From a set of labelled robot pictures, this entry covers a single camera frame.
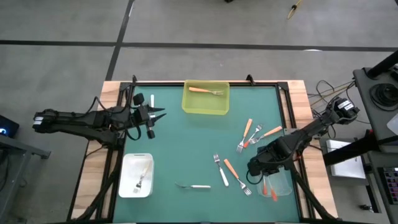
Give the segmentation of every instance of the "fork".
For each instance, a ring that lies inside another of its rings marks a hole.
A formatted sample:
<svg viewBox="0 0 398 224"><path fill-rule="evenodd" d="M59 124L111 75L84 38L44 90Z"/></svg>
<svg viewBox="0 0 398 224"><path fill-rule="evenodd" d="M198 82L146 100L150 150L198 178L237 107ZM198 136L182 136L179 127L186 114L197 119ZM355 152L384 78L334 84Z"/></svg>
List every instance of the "fork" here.
<svg viewBox="0 0 398 224"><path fill-rule="evenodd" d="M262 124L257 125L256 127L256 131L254 132L254 134L249 138L248 141L246 141L243 145L243 148L246 148L249 145L249 141L254 137L254 135L257 134L257 132L259 132L262 129Z"/></svg>
<svg viewBox="0 0 398 224"><path fill-rule="evenodd" d="M153 95L153 94L150 96L150 107L151 107L151 108L154 108L154 107L155 107L155 95ZM149 117L150 117L150 118L155 118L156 115L155 115L154 112L151 112L151 113L149 113Z"/></svg>
<svg viewBox="0 0 398 224"><path fill-rule="evenodd" d="M282 127L278 126L278 127L274 128L274 129L270 130L269 132L263 134L262 136L250 140L249 142L250 142L250 144L255 144L258 141L260 141L262 138L265 138L265 137L267 137L267 136L269 136L271 134L277 133L280 130L282 130Z"/></svg>
<svg viewBox="0 0 398 224"><path fill-rule="evenodd" d="M190 87L189 91L195 91L195 92L199 92L199 93L211 93L216 96L221 96L224 94L224 91L210 91L210 90L204 90L204 89L195 88L195 87Z"/></svg>
<svg viewBox="0 0 398 224"><path fill-rule="evenodd" d="M225 165L228 167L229 171L231 171L231 173L236 177L236 180L239 181L239 184L241 185L241 188L243 190L243 192L249 196L251 195L251 191L248 189L248 187L246 186L246 184L244 184L241 180L239 180L239 176L238 174L235 172L234 168L232 167L232 165L229 163L229 161L227 159L224 159L224 163Z"/></svg>
<svg viewBox="0 0 398 224"><path fill-rule="evenodd" d="M238 147L236 148L236 152L238 152L238 153L241 153L241 152L242 152L243 143L244 143L244 138L246 138L246 135L247 135L248 132L249 132L250 125L251 125L252 122L253 122L253 120L252 120L252 119L249 119L249 120L248 120L248 123L246 124L246 129L244 130L244 133L243 133L243 139L242 139L242 141L238 144Z"/></svg>
<svg viewBox="0 0 398 224"><path fill-rule="evenodd" d="M142 171L141 176L139 177L139 182L136 184L136 187L133 190L133 193L138 193L141 190L141 186L142 186L142 180L144 180L145 175L148 172L150 166L150 162L148 162L147 166L144 168L144 170Z"/></svg>
<svg viewBox="0 0 398 224"><path fill-rule="evenodd" d="M218 168L220 168L220 174L221 174L221 177L223 178L223 182L224 182L225 187L228 187L229 183L228 183L228 180L225 177L223 168L221 168L221 166L220 166L220 159L218 157L218 154L214 154L213 158L214 158L214 162L217 163Z"/></svg>
<svg viewBox="0 0 398 224"><path fill-rule="evenodd" d="M187 188L192 188L192 189L196 189L196 188L210 189L211 188L211 186L209 186L209 185L181 185L181 184L178 184L177 182L174 182L174 183L175 183L175 185L177 185L177 186L179 186L179 187L181 187L183 189L187 189Z"/></svg>

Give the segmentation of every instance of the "orange handle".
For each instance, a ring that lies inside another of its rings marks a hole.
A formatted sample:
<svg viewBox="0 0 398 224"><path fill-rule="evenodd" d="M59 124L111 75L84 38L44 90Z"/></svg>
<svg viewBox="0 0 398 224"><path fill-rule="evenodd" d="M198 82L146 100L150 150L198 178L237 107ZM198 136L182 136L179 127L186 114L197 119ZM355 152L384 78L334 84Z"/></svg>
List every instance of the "orange handle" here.
<svg viewBox="0 0 398 224"><path fill-rule="evenodd" d="M268 190L267 190L266 177L264 176L263 178L264 178L264 181L263 181L263 184L262 184L262 193L263 193L264 195L267 195L267 194L268 194Z"/></svg>
<svg viewBox="0 0 398 224"><path fill-rule="evenodd" d="M204 89L199 89L199 88L195 88L195 87L190 87L189 91L195 91L195 92L200 92L200 93L209 93L210 90L204 90Z"/></svg>
<svg viewBox="0 0 398 224"><path fill-rule="evenodd" d="M246 148L249 145L249 141L245 142L243 148Z"/></svg>
<svg viewBox="0 0 398 224"><path fill-rule="evenodd" d="M266 137L266 136L268 136L268 135L277 133L277 132L280 131L280 130L282 130L282 127L281 127L281 126L278 126L278 127L274 128L274 129L270 130L269 132L263 134L263 136Z"/></svg>
<svg viewBox="0 0 398 224"><path fill-rule="evenodd" d="M231 173L238 179L239 176L238 174L235 172L234 168L232 167L232 165L229 163L229 161L227 159L224 159L224 163L225 165L228 167L229 171L231 171Z"/></svg>
<svg viewBox="0 0 398 224"><path fill-rule="evenodd" d="M278 196L276 196L274 189L271 189L271 195L272 195L272 199L274 199L274 202L277 202Z"/></svg>
<svg viewBox="0 0 398 224"><path fill-rule="evenodd" d="M248 123L246 124L246 129L244 130L243 137L246 137L246 135L248 134L249 129L250 129L250 125L251 125L252 122L253 122L253 120L249 119Z"/></svg>

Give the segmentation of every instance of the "green table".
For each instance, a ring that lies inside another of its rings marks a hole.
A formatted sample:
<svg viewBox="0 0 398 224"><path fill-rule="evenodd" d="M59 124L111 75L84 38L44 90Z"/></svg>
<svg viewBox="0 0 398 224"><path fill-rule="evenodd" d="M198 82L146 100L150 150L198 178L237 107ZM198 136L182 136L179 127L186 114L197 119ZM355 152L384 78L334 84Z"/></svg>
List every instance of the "green table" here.
<svg viewBox="0 0 398 224"><path fill-rule="evenodd" d="M277 92L274 87L231 87L230 107L225 116L187 114L182 110L182 86L138 86L136 93L146 99L155 95L155 107L165 108L167 115L154 127L156 138L143 136L139 141L127 139L124 154L151 153L154 157L154 189L147 198L116 199L113 222L298 222L294 191L279 197L260 196L257 186L245 176L246 164L265 145L282 132L242 154L236 146L242 139L246 122L253 119L249 134L263 124L265 133L282 125ZM130 129L136 136L136 130ZM229 181L225 187L214 163L218 153ZM246 196L238 181L222 162L228 159L240 179L253 192ZM292 187L290 172L285 172ZM187 185L210 185L211 189L180 189L174 182Z"/></svg>

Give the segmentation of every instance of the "metal stand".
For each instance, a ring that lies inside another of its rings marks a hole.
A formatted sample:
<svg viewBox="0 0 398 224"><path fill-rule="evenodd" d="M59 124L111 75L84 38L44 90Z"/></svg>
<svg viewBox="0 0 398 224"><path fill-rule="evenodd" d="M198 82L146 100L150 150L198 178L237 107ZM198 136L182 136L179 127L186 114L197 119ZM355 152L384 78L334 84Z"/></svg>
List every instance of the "metal stand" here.
<svg viewBox="0 0 398 224"><path fill-rule="evenodd" d="M33 155L38 155L40 156L42 159L48 159L50 157L51 152L49 151L45 151L42 149L38 149L36 147L32 147L32 146L28 146L26 144L23 144L19 141L16 141L15 139L9 138L9 137L5 137L0 135L0 146L2 147L6 147L9 149L16 149L18 151L20 151L21 153L26 153L26 152L30 152Z"/></svg>
<svg viewBox="0 0 398 224"><path fill-rule="evenodd" d="M0 223L4 223L12 207L12 201L17 193L30 157L38 155L42 159L48 159L51 152L28 146L2 135L0 135L0 148L4 151L3 153L8 154L7 179L5 180L4 188L0 192Z"/></svg>
<svg viewBox="0 0 398 224"><path fill-rule="evenodd" d="M392 68L396 63L398 63L398 50L394 53L392 53L390 56L388 56L386 59L378 63L376 66L373 68L369 69L368 72L366 72L366 75L375 80L379 75L381 75L384 72L387 72L390 68Z"/></svg>
<svg viewBox="0 0 398 224"><path fill-rule="evenodd" d="M372 211L374 213L381 213L381 207L380 207L379 201L378 201L378 199L376 197L376 189L374 187L375 183L372 181L372 178L370 176L370 174L373 173L373 168L372 168L372 166L370 164L366 164L365 163L365 161L363 159L363 156L361 158L362 158L362 163L364 164L363 165L363 169L364 169L365 174L366 174L366 180L368 180L368 184L366 186L366 191L368 193L369 201L371 203L371 206L370 207L366 207L366 206L362 206L361 207L360 206L360 209L362 209L362 210L370 210L370 211Z"/></svg>
<svg viewBox="0 0 398 224"><path fill-rule="evenodd" d="M378 151L379 145L377 144L376 137L373 132L367 132L365 137L355 141L341 149L334 150L323 155L323 160L326 166L334 165L339 162L346 161L357 156L360 156L369 151Z"/></svg>

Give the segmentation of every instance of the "utensil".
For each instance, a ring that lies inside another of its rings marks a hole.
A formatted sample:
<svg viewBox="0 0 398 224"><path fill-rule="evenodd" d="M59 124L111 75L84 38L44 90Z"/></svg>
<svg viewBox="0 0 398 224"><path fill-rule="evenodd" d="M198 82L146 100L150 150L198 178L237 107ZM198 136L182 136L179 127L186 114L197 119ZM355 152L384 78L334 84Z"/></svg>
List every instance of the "utensil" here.
<svg viewBox="0 0 398 224"><path fill-rule="evenodd" d="M266 178L267 177L265 175L262 178L262 194L264 194L264 195L268 194Z"/></svg>
<svg viewBox="0 0 398 224"><path fill-rule="evenodd" d="M246 186L246 184L244 184L243 182L241 182L241 180L239 180L239 176L238 174L235 172L234 168L232 167L232 165L229 163L229 161L227 159L224 159L224 163L225 165L228 167L229 171L231 171L231 173L235 176L236 180L238 180L239 184L241 185L241 188L243 190L243 192L249 196L251 195L251 191L248 189L248 187Z"/></svg>
<svg viewBox="0 0 398 224"><path fill-rule="evenodd" d="M155 95L153 95L153 94L150 96L150 107L151 108L155 108ZM150 118L155 118L156 115L155 115L154 112L151 112L151 113L149 113L149 117Z"/></svg>
<svg viewBox="0 0 398 224"><path fill-rule="evenodd" d="M142 171L142 174L139 177L139 182L136 184L136 187L133 190L134 193L138 193L141 190L142 180L144 179L145 175L147 174L149 167L150 167L150 162L148 162L148 165Z"/></svg>
<svg viewBox="0 0 398 224"><path fill-rule="evenodd" d="M221 96L224 94L224 91L210 91L210 90L205 90L205 89L195 88L195 87L190 87L189 91L195 91L198 93L211 93L216 96Z"/></svg>
<svg viewBox="0 0 398 224"><path fill-rule="evenodd" d="M278 126L278 127L274 128L274 129L270 130L269 132L263 134L262 136L250 140L249 142L250 142L250 144L255 144L258 141L260 141L261 139L263 139L263 138L265 138L265 137L267 137L267 136L269 136L271 134L277 133L280 130L282 130L282 127Z"/></svg>
<svg viewBox="0 0 398 224"><path fill-rule="evenodd" d="M257 125L256 127L256 131L254 132L254 134L249 138L248 141L246 141L243 145L243 148L246 148L249 145L249 141L254 137L254 135L256 135L257 132L259 132L262 129L262 124Z"/></svg>
<svg viewBox="0 0 398 224"><path fill-rule="evenodd" d="M180 184L178 184L178 183L176 183L176 182L174 182L175 183L175 185L177 185L177 186L179 186L179 187L181 187L181 188L183 188L183 189L186 189L186 188L193 188L193 189L200 189L200 188L202 188L202 189L209 189L209 188L211 188L211 186L209 186L209 185L189 185L189 186L185 186L185 185L180 185Z"/></svg>
<svg viewBox="0 0 398 224"><path fill-rule="evenodd" d="M238 144L238 147L236 148L236 152L238 152L238 153L241 153L241 152L242 152L243 143L244 143L244 138L245 138L246 135L248 134L249 129L250 129L250 125L251 125L252 122L253 122L253 120L252 120L252 119L249 119L249 120L248 120L248 123L246 124L246 129L244 130L244 133L243 133L243 139L242 139L242 141Z"/></svg>
<svg viewBox="0 0 398 224"><path fill-rule="evenodd" d="M274 188L272 187L271 181L270 181L269 179L268 179L268 182L269 182L269 186L271 187L271 196L272 196L272 199L274 199L274 202L277 202L277 201L278 201L278 196L276 195L275 190L274 190Z"/></svg>
<svg viewBox="0 0 398 224"><path fill-rule="evenodd" d="M220 159L218 158L218 154L214 154L213 158L214 158L214 161L217 163L218 168L220 168L220 174L221 174L221 177L223 178L225 187L228 187L229 183L228 183L228 180L226 179L223 168L221 168L221 166L220 166Z"/></svg>

